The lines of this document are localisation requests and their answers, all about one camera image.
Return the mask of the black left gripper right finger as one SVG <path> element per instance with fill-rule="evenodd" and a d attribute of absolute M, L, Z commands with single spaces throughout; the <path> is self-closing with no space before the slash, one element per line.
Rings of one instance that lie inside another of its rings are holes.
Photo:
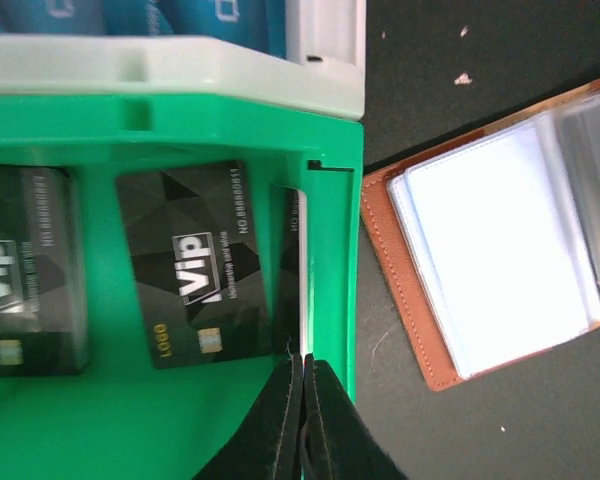
<path fill-rule="evenodd" d="M 305 357 L 303 475 L 306 479 L 406 480 L 375 442 L 325 360 Z"/>

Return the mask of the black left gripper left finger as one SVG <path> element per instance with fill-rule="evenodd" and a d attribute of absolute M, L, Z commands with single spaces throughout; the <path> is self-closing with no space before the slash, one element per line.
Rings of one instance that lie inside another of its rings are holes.
<path fill-rule="evenodd" d="M 299 479 L 303 359 L 292 354 L 273 370 L 236 432 L 197 479 Z"/>

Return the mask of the brown leather card holder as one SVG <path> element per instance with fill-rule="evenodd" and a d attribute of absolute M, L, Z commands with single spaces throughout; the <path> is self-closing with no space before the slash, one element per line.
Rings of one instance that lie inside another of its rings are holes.
<path fill-rule="evenodd" d="M 600 78 L 365 176 L 362 218 L 428 387 L 600 327 Z"/>

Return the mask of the white bin with blue cards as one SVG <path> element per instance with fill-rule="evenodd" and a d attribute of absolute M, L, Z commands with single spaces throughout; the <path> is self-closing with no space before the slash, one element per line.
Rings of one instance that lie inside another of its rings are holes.
<path fill-rule="evenodd" d="M 364 1 L 289 1 L 284 59 L 212 37 L 0 33 L 0 93 L 211 93 L 358 120 Z"/>

